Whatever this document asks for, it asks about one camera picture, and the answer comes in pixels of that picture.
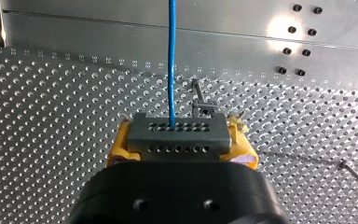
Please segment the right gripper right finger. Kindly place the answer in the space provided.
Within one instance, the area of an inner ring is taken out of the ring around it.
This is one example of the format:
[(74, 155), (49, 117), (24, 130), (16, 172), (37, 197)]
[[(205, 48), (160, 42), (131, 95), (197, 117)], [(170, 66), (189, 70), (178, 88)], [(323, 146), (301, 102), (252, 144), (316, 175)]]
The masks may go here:
[(256, 170), (259, 165), (259, 156), (246, 136), (249, 128), (242, 117), (243, 113), (227, 115), (227, 129), (231, 146), (228, 153), (221, 155), (219, 160), (240, 163)]

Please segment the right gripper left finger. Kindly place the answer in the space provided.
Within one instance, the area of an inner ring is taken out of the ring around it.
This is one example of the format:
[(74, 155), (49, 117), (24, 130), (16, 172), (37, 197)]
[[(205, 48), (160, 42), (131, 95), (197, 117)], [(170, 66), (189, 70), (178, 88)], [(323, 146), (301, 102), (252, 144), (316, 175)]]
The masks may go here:
[(131, 121), (123, 119), (119, 123), (118, 132), (111, 150), (107, 154), (106, 166), (112, 166), (121, 161), (139, 161), (141, 155), (130, 152), (128, 148), (128, 136), (131, 130)]

